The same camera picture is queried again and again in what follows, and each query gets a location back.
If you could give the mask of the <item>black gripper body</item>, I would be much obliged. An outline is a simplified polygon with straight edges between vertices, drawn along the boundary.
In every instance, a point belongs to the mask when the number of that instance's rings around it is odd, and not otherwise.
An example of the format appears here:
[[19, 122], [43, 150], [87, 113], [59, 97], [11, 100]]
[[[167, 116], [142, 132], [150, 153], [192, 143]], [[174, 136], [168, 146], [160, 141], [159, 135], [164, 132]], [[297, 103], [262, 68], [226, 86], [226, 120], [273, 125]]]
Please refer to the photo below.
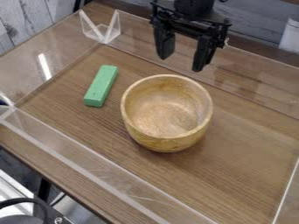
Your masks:
[[216, 0], [151, 0], [152, 18], [162, 19], [186, 36], [207, 35], [212, 45], [223, 48], [228, 42], [231, 19], [215, 9]]

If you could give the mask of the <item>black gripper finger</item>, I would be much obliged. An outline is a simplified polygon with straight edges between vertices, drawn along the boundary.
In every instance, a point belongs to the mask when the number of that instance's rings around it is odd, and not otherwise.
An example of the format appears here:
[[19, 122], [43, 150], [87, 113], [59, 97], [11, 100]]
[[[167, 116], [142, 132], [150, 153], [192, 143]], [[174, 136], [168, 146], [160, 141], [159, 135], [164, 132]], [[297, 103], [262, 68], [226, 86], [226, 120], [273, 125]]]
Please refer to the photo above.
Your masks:
[[199, 72], [207, 64], [211, 63], [211, 58], [215, 53], [215, 45], [210, 36], [199, 36], [196, 51], [194, 54], [194, 61], [191, 70]]
[[154, 20], [154, 40], [158, 56], [166, 60], [175, 50], [175, 33], [170, 24], [158, 18]]

